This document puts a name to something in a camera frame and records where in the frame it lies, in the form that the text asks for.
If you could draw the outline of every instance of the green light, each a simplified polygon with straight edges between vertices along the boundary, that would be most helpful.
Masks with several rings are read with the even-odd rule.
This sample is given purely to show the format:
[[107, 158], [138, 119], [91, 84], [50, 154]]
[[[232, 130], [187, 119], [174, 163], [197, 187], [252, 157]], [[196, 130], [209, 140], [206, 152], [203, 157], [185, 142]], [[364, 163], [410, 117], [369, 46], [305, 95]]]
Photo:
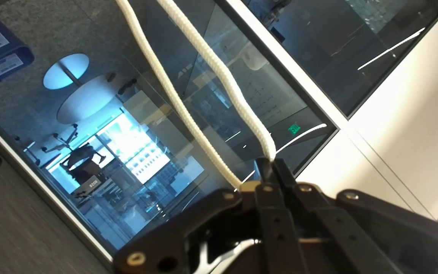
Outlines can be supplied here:
[[288, 131], [290, 131], [291, 136], [296, 136], [301, 131], [301, 127], [293, 123], [293, 125], [288, 127]]

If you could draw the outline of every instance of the glass surface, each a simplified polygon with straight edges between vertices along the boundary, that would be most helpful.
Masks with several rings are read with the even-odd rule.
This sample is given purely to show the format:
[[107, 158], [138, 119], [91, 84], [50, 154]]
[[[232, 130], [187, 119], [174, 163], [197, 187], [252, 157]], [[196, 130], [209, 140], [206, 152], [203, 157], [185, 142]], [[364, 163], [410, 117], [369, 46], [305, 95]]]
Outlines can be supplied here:
[[349, 116], [438, 20], [438, 0], [244, 0]]
[[[114, 253], [206, 194], [231, 186], [177, 119], [148, 67], [141, 66], [145, 61], [123, 28], [115, 3], [80, 5], [88, 2], [50, 0], [44, 11], [37, 2], [24, 8], [7, 2], [0, 8], [4, 25], [34, 53], [31, 66], [0, 82], [0, 133], [92, 236]], [[334, 127], [214, 2], [182, 5], [237, 78], [276, 148], [311, 127], [326, 123], [325, 130], [278, 154], [298, 174]], [[232, 172], [246, 178], [252, 162], [261, 157], [255, 137], [238, 119], [214, 73], [156, 9], [156, 3], [148, 2], [138, 14], [142, 12], [147, 14], [142, 20], [147, 37], [190, 113]], [[115, 96], [92, 116], [72, 116], [62, 123], [56, 113], [77, 87], [47, 93], [41, 79], [51, 61], [71, 52], [89, 58], [82, 84], [114, 73], [106, 81]], [[86, 90], [77, 101], [85, 105], [95, 101], [95, 93]]]

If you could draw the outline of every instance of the screw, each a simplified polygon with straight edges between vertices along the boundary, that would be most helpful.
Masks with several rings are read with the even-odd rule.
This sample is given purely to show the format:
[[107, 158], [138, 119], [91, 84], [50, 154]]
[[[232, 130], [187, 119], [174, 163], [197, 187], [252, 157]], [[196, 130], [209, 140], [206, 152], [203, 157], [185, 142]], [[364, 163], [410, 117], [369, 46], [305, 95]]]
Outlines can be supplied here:
[[139, 251], [130, 253], [127, 256], [126, 262], [127, 262], [129, 267], [141, 267], [145, 262], [145, 256], [144, 256], [144, 253], [139, 253]]
[[234, 194], [223, 194], [221, 198], [223, 200], [234, 200]]
[[358, 195], [354, 192], [346, 192], [343, 197], [348, 200], [358, 200]]
[[273, 192], [273, 187], [270, 187], [270, 186], [263, 186], [263, 190], [264, 190], [264, 192]]
[[299, 186], [298, 187], [301, 192], [311, 192], [311, 186]]

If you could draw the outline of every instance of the cable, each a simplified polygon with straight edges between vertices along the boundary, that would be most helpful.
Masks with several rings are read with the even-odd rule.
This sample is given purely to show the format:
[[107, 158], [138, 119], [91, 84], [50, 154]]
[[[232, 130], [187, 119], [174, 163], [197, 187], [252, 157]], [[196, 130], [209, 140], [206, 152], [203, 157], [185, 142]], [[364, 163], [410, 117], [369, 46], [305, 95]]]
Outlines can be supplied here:
[[[308, 134], [311, 134], [311, 133], [314, 133], [314, 131], [319, 131], [319, 130], [322, 130], [322, 128], [326, 128], [326, 125], [325, 125], [325, 123], [319, 123], [319, 125], [316, 125], [316, 127], [313, 127], [313, 128], [308, 128], [308, 130], [304, 131], [302, 134], [296, 136], [294, 139], [291, 139], [291, 140], [288, 140], [285, 145], [282, 145], [282, 146], [276, 151], [276, 154], [279, 154], [282, 149], [288, 148], [291, 143], [298, 142], [299, 139], [302, 139], [302, 137], [305, 137], [305, 136], [308, 136]], [[253, 175], [253, 171], [249, 172], [249, 174], [241, 180], [241, 184], [243, 184], [244, 181], [247, 181], [252, 175]]]
[[240, 180], [231, 172], [231, 169], [223, 163], [217, 151], [211, 146], [208, 139], [203, 136], [200, 128], [194, 123], [193, 117], [190, 116], [188, 110], [182, 104], [180, 98], [177, 96], [173, 84], [170, 82], [167, 73], [164, 72], [159, 60], [156, 58], [153, 49], [150, 47], [148, 41], [145, 40], [145, 35], [139, 26], [139, 21], [129, 5], [127, 0], [115, 0], [117, 6], [123, 12], [129, 29], [138, 43], [142, 55], [145, 57], [148, 66], [152, 67], [153, 73], [156, 75], [159, 84], [162, 85], [164, 92], [167, 93], [171, 105], [174, 107], [177, 116], [188, 128], [190, 134], [196, 139], [199, 146], [203, 149], [205, 155], [211, 160], [211, 163], [215, 166], [215, 169], [220, 172], [220, 175], [232, 186], [238, 187]]
[[243, 122], [249, 127], [252, 134], [258, 139], [261, 145], [263, 155], [272, 162], [275, 160], [275, 142], [270, 137], [266, 127], [250, 110], [249, 104], [243, 98], [234, 76], [229, 69], [220, 61], [220, 58], [214, 53], [212, 49], [205, 43], [202, 35], [194, 29], [194, 26], [188, 21], [183, 12], [176, 6], [173, 0], [156, 0], [158, 5], [167, 12], [167, 15], [174, 21], [174, 25], [180, 29], [180, 32], [187, 37], [187, 40], [193, 44], [193, 47], [202, 55], [205, 63], [211, 67], [211, 70], [217, 75], [221, 82], [225, 92], [228, 93], [235, 111], [243, 119]]

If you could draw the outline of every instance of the white cable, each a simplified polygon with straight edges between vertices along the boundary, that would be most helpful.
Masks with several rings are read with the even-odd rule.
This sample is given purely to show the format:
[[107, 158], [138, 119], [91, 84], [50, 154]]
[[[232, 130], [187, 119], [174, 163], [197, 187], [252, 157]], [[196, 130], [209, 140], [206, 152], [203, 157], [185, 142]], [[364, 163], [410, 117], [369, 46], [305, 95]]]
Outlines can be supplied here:
[[249, 127], [252, 134], [258, 139], [263, 155], [269, 162], [275, 160], [275, 155], [276, 155], [275, 142], [270, 137], [266, 127], [261, 123], [261, 120], [250, 110], [249, 104], [243, 98], [229, 69], [220, 61], [220, 58], [214, 53], [214, 50], [209, 49], [209, 46], [205, 43], [202, 35], [194, 29], [194, 26], [188, 21], [188, 18], [174, 5], [173, 0], [156, 0], [156, 2], [167, 12], [167, 15], [174, 21], [174, 25], [180, 29], [180, 32], [187, 37], [191, 46], [202, 55], [202, 58], [211, 67], [211, 70], [217, 75], [232, 105], [235, 107], [235, 111], [243, 119], [243, 122]]
[[[302, 137], [305, 137], [305, 136], [308, 136], [308, 134], [311, 134], [311, 133], [314, 133], [314, 131], [317, 131], [317, 130], [322, 130], [322, 128], [326, 128], [326, 125], [325, 125], [325, 123], [320, 123], [320, 125], [316, 125], [316, 127], [313, 127], [313, 128], [308, 128], [308, 130], [304, 131], [302, 134], [296, 136], [294, 139], [291, 139], [291, 140], [288, 140], [285, 145], [282, 145], [282, 146], [276, 151], [276, 154], [279, 154], [282, 149], [288, 148], [291, 143], [298, 142], [299, 139], [302, 139]], [[247, 177], [244, 177], [244, 178], [241, 180], [241, 184], [246, 183], [252, 175], [253, 175], [253, 171], [249, 172]]]
[[162, 85], [164, 92], [167, 93], [167, 96], [170, 99], [171, 105], [174, 107], [177, 116], [180, 117], [180, 120], [188, 128], [190, 134], [196, 139], [196, 142], [203, 149], [205, 155], [211, 160], [211, 163], [215, 166], [215, 169], [220, 172], [220, 175], [232, 187], [238, 187], [240, 186], [240, 180], [223, 163], [220, 155], [215, 152], [215, 149], [206, 140], [206, 137], [203, 136], [200, 128], [194, 123], [194, 120], [191, 119], [188, 110], [185, 108], [185, 105], [182, 104], [180, 98], [177, 96], [173, 84], [170, 82], [167, 73], [164, 72], [161, 63], [158, 61], [155, 52], [152, 50], [152, 47], [148, 44], [148, 41], [145, 40], [145, 35], [144, 35], [144, 32], [142, 32], [142, 29], [139, 26], [139, 21], [138, 21], [132, 6], [129, 5], [129, 2], [127, 0], [115, 0], [115, 3], [118, 5], [120, 11], [123, 12], [123, 15], [124, 15], [124, 18], [126, 18], [126, 21], [129, 25], [129, 29], [130, 29], [135, 41], [138, 43], [142, 55], [145, 57], [148, 66], [155, 72], [159, 84]]

